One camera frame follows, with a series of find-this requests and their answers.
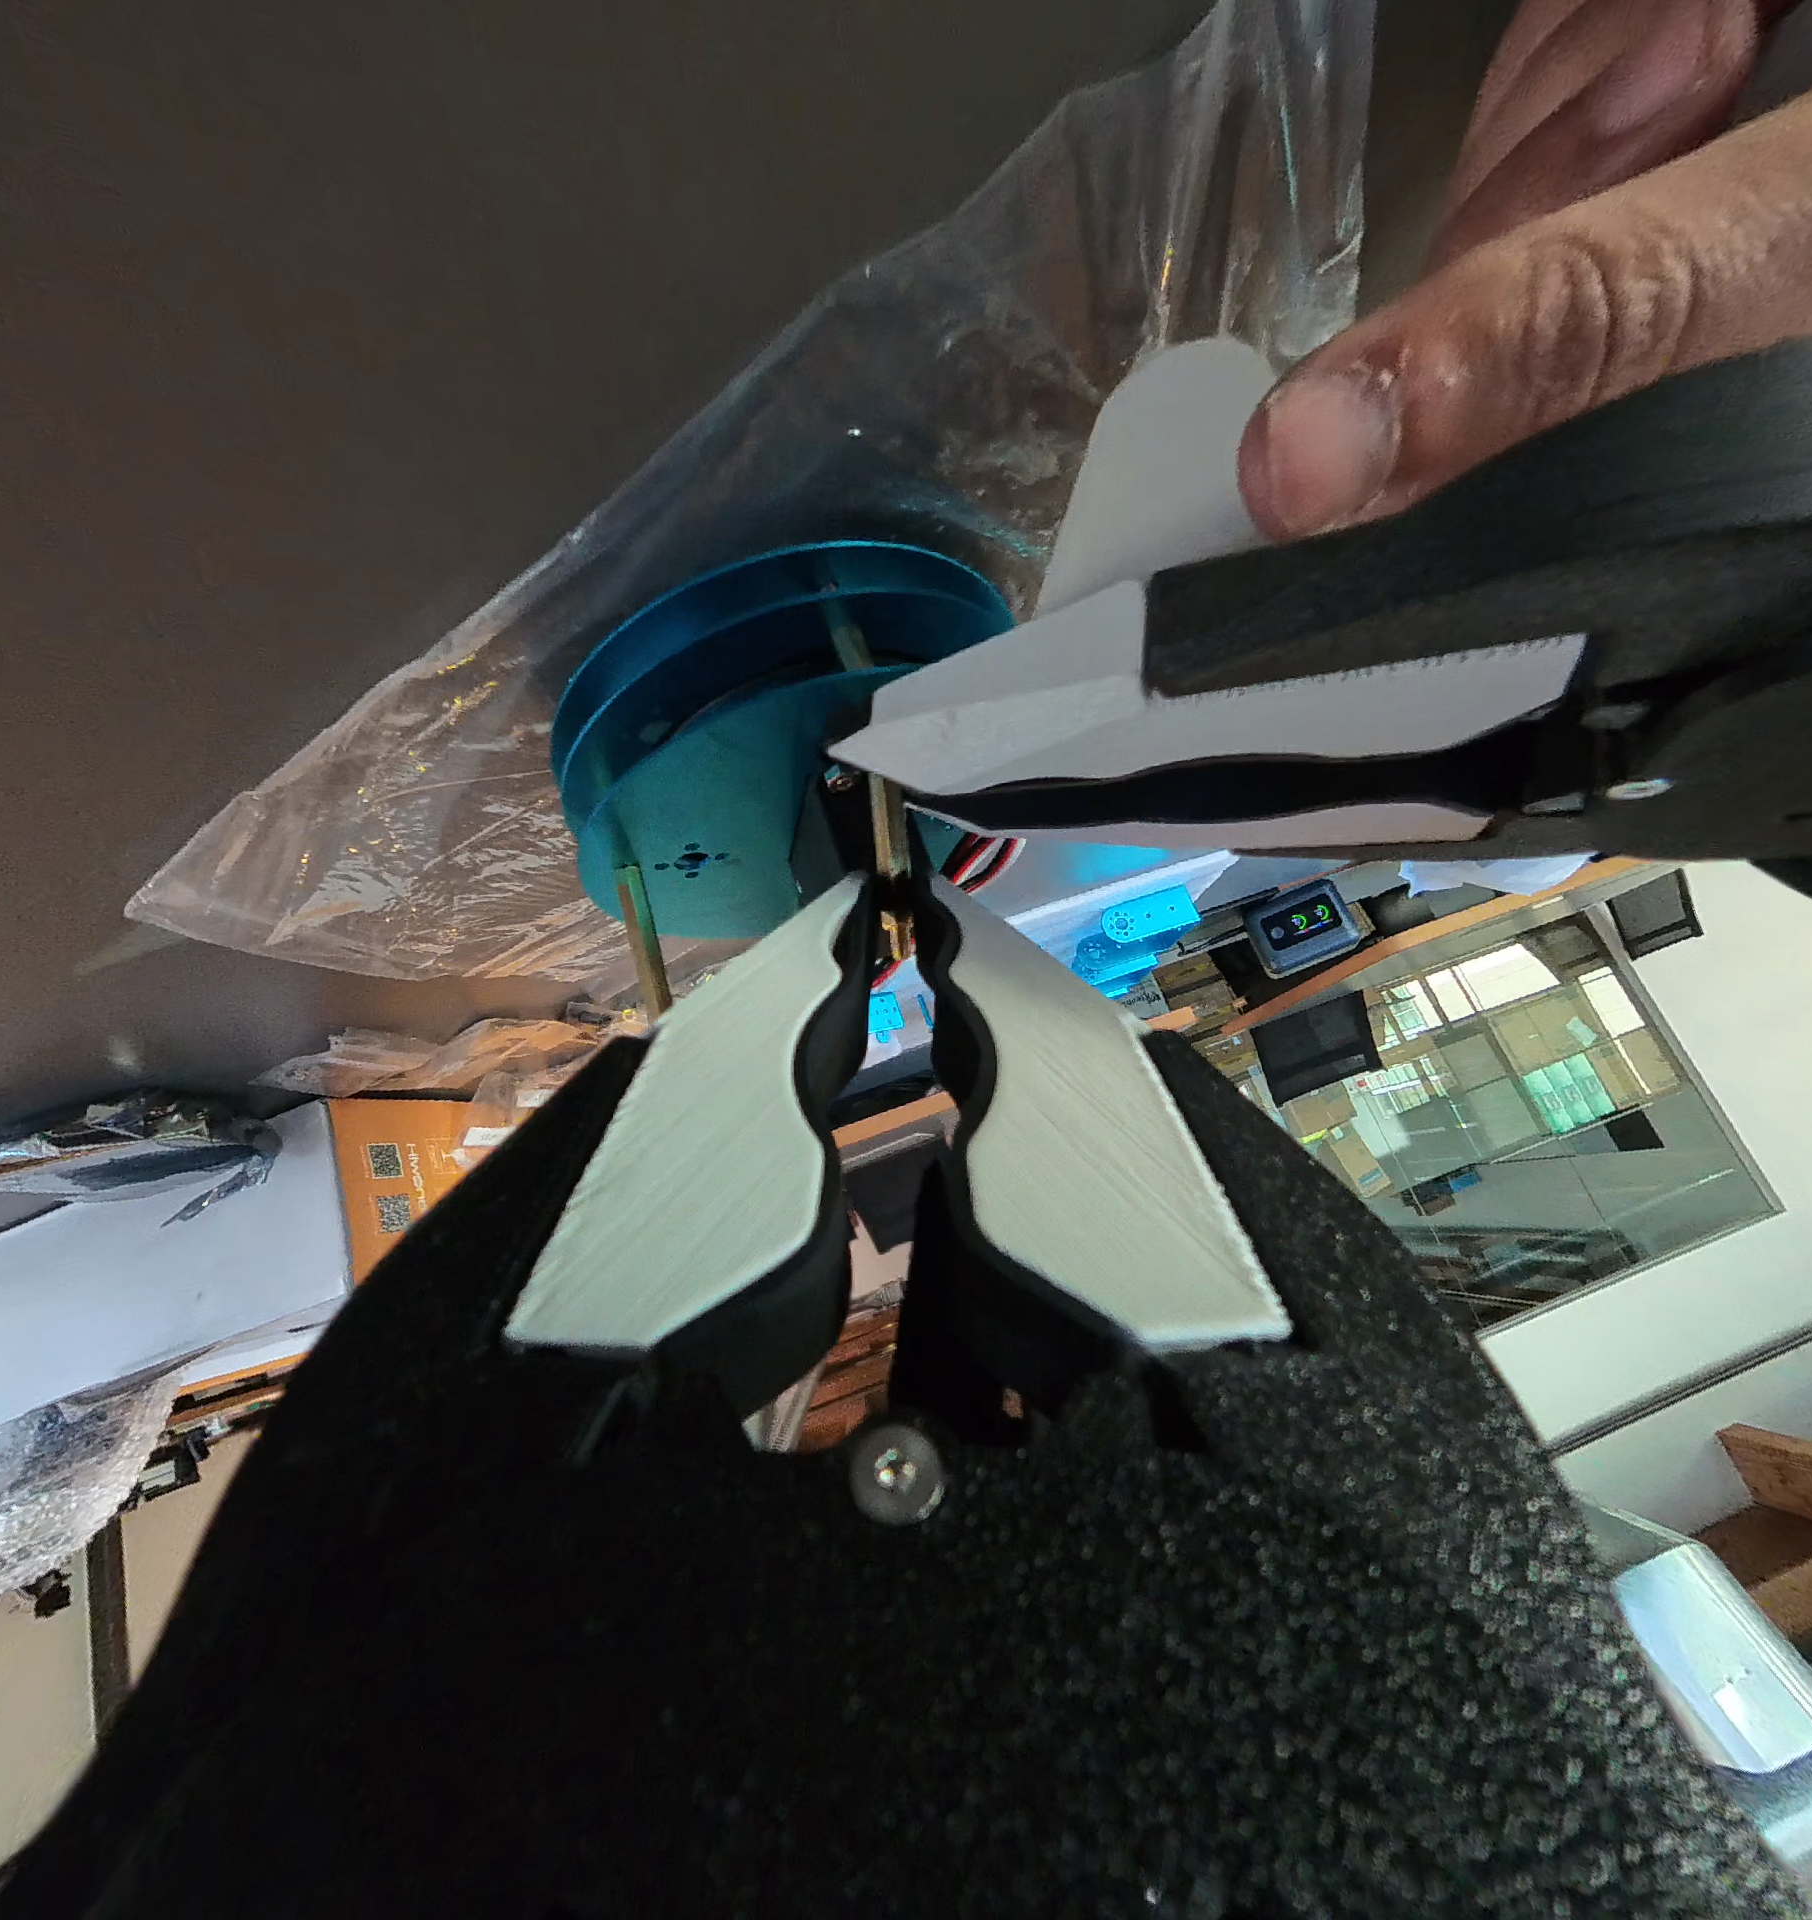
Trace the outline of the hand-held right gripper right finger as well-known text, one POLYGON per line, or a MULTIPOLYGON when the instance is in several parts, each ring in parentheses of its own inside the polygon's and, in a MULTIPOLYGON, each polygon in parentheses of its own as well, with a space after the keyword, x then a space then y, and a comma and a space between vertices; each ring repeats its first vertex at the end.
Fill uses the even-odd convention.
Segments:
POLYGON ((941 1036, 969 1038, 960 1165, 1001 1256, 1151 1353, 1283 1342, 1292 1321, 1141 1021, 948 880, 926 924, 941 1036))

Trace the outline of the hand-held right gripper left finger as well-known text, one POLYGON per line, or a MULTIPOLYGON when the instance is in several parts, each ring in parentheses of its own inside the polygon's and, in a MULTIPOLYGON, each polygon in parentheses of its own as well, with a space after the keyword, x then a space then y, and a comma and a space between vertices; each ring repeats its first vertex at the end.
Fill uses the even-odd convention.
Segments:
POLYGON ((846 987, 864 1001, 838 947, 866 893, 842 879, 653 1027, 509 1312, 514 1343, 643 1355, 802 1250, 824 1142, 800 1044, 846 987))

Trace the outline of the person's left hand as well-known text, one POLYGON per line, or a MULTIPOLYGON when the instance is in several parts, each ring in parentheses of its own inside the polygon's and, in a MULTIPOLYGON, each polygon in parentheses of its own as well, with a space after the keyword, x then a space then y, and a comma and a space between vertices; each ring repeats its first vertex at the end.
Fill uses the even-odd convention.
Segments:
POLYGON ((1425 276, 1238 448, 1260 530, 1419 502, 1667 376, 1812 335, 1812 4, 1521 4, 1425 276))

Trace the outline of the small black device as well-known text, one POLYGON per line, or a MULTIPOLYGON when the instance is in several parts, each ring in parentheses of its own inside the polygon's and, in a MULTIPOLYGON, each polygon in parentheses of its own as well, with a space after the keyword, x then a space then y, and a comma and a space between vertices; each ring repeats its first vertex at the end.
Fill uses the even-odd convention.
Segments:
POLYGON ((1326 968, 1375 937, 1366 908, 1352 904, 1335 876, 1249 901, 1243 922, 1261 970, 1271 978, 1326 968))

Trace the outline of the clear plastic bag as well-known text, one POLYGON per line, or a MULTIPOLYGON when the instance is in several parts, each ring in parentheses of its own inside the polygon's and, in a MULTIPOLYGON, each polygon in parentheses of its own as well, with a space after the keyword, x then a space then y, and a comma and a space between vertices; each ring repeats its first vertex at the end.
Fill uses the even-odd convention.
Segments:
POLYGON ((125 920, 394 980, 612 998, 547 752, 621 615, 789 537, 905 531, 1030 612, 1093 421, 1160 349, 1276 368, 1352 323, 1376 4, 1216 4, 835 280, 539 561, 201 827, 125 920))

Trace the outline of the orange cardboard box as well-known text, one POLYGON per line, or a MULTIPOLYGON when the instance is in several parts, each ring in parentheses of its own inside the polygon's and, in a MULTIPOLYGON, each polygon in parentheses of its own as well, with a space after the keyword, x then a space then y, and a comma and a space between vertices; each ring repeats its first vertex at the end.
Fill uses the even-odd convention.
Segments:
POLYGON ((186 1394, 305 1357, 351 1287, 505 1139, 456 1098, 351 1098, 274 1118, 270 1175, 66 1204, 0 1232, 0 1425, 175 1370, 186 1394))

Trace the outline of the blue round turntable base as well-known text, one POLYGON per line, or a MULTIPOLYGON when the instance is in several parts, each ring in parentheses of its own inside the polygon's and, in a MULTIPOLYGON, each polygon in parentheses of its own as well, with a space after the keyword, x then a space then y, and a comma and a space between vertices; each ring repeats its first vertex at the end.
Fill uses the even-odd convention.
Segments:
POLYGON ((587 897, 635 863, 667 939, 747 940, 797 911, 811 778, 879 687, 1016 624, 966 563, 898 540, 789 544, 659 594, 558 696, 551 768, 587 897))

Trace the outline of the bag of black parts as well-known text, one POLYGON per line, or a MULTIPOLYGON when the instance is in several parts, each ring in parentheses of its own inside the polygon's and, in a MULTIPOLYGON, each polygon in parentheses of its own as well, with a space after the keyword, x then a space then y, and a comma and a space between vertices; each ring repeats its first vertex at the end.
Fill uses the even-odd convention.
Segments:
POLYGON ((173 1197, 168 1224, 270 1180, 274 1125, 222 1098, 125 1091, 0 1127, 0 1196, 59 1204, 173 1197))

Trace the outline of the silver air duct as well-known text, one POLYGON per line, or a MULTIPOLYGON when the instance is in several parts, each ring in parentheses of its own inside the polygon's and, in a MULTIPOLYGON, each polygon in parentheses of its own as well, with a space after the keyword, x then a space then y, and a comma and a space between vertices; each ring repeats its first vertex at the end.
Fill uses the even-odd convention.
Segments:
POLYGON ((1578 1506, 1668 1714, 1812 1908, 1812 1660, 1709 1546, 1578 1506))

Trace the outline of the brass standoff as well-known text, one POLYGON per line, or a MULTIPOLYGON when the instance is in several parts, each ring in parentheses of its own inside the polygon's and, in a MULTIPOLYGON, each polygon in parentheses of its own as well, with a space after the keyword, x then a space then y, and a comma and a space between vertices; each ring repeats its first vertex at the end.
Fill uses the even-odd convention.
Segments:
POLYGON ((670 973, 664 949, 653 924, 653 905, 649 900, 643 873, 626 861, 614 873, 616 893, 621 900, 623 922, 629 934, 629 947, 638 982, 646 999, 649 1021, 659 1022, 675 1004, 670 973))
POLYGON ((901 965, 914 949, 911 900, 914 845, 898 785, 879 774, 870 774, 868 788, 879 924, 886 934, 889 960, 894 965, 901 965))

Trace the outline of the bubble wrap bag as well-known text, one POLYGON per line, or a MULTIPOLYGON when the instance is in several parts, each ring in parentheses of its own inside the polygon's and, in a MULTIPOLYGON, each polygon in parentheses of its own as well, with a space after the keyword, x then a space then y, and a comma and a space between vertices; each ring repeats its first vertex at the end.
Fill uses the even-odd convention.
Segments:
POLYGON ((0 1425, 0 1596, 55 1572, 122 1506, 180 1381, 183 1366, 168 1366, 0 1425))

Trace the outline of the grey desk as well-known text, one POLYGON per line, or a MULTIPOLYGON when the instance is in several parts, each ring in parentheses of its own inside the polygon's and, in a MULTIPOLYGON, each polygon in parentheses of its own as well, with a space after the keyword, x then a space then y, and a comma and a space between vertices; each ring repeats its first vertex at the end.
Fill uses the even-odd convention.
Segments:
POLYGON ((0 4, 0 1116, 549 980, 125 900, 1204 4, 0 4))

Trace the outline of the white foam tray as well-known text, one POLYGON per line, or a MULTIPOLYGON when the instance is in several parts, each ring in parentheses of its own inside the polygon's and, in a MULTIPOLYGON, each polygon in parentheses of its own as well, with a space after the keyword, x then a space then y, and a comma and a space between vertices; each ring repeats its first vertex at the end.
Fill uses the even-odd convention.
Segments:
MULTIPOLYGON (((1026 939, 1071 970, 1070 961, 1078 942, 1099 926, 1102 911, 1110 904, 1183 885, 1201 911, 1207 893, 1238 863, 1238 856, 1229 851, 1155 851, 1034 840, 977 897, 986 909, 1016 924, 1026 939)), ((911 973, 918 973, 932 996, 936 1030, 933 992, 918 968, 918 960, 905 961, 876 988, 894 976, 911 973)), ((861 1093, 929 1076, 933 1065, 932 1044, 892 1058, 873 1056, 868 1050, 863 1068, 853 1080, 853 1091, 861 1093)))

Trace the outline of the glass wall partition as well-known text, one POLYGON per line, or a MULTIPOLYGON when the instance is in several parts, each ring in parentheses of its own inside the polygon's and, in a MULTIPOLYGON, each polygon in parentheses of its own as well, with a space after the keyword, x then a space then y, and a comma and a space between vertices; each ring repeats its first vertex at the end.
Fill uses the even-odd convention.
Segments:
POLYGON ((1784 1213, 1615 915, 1480 929, 1360 992, 1375 1068, 1241 1089, 1400 1235, 1469 1332, 1558 1309, 1784 1213))

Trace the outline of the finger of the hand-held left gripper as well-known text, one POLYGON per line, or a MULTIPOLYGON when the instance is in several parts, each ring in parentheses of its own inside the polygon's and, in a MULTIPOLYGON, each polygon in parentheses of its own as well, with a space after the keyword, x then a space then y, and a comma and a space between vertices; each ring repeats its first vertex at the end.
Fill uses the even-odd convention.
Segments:
POLYGON ((1536 734, 1486 734, 1423 755, 1203 757, 1113 778, 1049 776, 914 801, 1013 837, 1081 835, 1153 846, 1185 838, 1229 851, 1461 845, 1519 812, 1542 755, 1536 734))
POLYGON ((1226 757, 1431 755, 1555 705, 1589 636, 1331 669, 1191 695, 1145 678, 1148 591, 1119 582, 884 684, 831 753, 918 794, 1110 780, 1226 757))

